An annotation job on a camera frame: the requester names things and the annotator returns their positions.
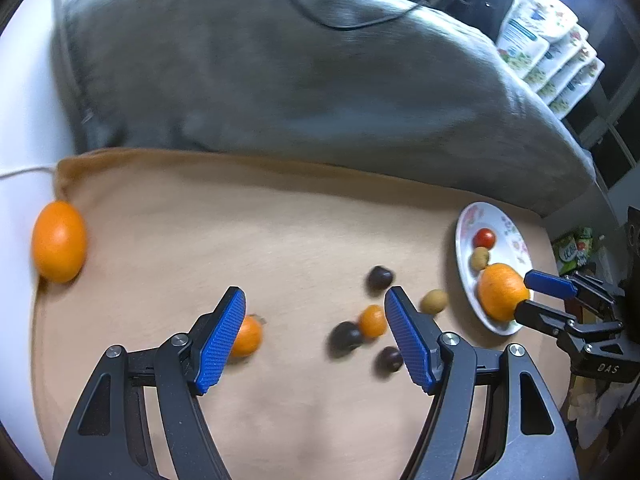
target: orange oval fruit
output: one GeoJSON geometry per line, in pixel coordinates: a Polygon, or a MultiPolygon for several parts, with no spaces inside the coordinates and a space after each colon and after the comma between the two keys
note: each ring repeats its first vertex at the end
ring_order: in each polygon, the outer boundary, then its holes
{"type": "Polygon", "coordinates": [[[477,292],[482,308],[496,321],[511,321],[518,303],[529,299],[522,276],[507,264],[492,264],[483,270],[477,292]]]}
{"type": "Polygon", "coordinates": [[[84,220],[68,202],[47,204],[31,235],[31,255],[40,275],[65,283],[78,275],[86,258],[84,220]]]}
{"type": "Polygon", "coordinates": [[[247,357],[262,343],[262,325],[253,316],[244,316],[238,335],[231,347],[231,357],[247,357]]]}
{"type": "Polygon", "coordinates": [[[364,337],[368,339],[380,337],[386,332],[384,311],[377,305],[369,305],[360,314],[358,326],[364,337]]]}

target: tan table surface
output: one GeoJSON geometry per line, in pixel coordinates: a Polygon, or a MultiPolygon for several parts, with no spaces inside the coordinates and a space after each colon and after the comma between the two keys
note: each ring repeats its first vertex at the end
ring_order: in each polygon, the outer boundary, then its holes
{"type": "MultiPolygon", "coordinates": [[[[332,327],[382,302],[363,286],[375,264],[395,270],[415,304],[445,288],[442,330],[489,348],[518,341],[556,403],[564,399],[569,361],[555,342],[527,328],[493,335],[463,293],[454,230],[481,196],[329,166],[155,150],[63,160],[56,186],[84,215],[90,240],[78,279],[43,286],[34,313],[34,398],[52,460],[108,346],[158,346],[237,285],[247,313],[266,320],[264,343],[200,398],[234,480],[399,478],[432,398],[405,367],[386,381],[372,373],[378,351],[394,344],[389,331],[344,360],[325,352],[332,327]]],[[[487,201],[513,219],[534,267],[555,273],[540,218],[487,201]]],[[[155,390],[145,395],[159,471],[175,478],[155,390]]],[[[471,471],[483,408],[476,388],[459,478],[471,471]]]]}

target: blue textured pad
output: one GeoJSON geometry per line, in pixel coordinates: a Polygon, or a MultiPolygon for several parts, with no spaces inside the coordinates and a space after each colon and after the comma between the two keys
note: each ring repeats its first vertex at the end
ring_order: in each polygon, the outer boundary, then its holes
{"type": "Polygon", "coordinates": [[[429,352],[392,290],[385,295],[385,315],[412,381],[431,393],[436,382],[431,377],[429,352]]]}
{"type": "Polygon", "coordinates": [[[240,289],[234,294],[200,355],[200,371],[194,382],[201,394],[220,380],[222,370],[244,319],[245,299],[240,289]]]}
{"type": "Polygon", "coordinates": [[[568,300],[578,293],[574,284],[564,278],[558,278],[539,270],[530,270],[524,275],[524,286],[530,290],[542,292],[548,296],[568,300]]]}

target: stack of tissue packages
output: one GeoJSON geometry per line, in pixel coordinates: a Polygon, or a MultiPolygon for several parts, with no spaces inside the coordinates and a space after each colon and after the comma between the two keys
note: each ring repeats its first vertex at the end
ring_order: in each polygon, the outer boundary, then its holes
{"type": "Polygon", "coordinates": [[[495,45],[515,74],[563,119],[604,68],[588,35],[560,0],[513,0],[495,45]]]}

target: gray cloth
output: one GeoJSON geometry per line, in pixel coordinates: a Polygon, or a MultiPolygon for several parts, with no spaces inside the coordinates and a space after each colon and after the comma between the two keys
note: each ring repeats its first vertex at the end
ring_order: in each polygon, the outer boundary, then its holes
{"type": "MultiPolygon", "coordinates": [[[[412,4],[302,1],[335,24],[412,4]]],[[[590,157],[491,41],[437,10],[353,32],[319,27],[289,0],[70,0],[64,11],[88,149],[325,162],[542,216],[594,181],[590,157]]]]}

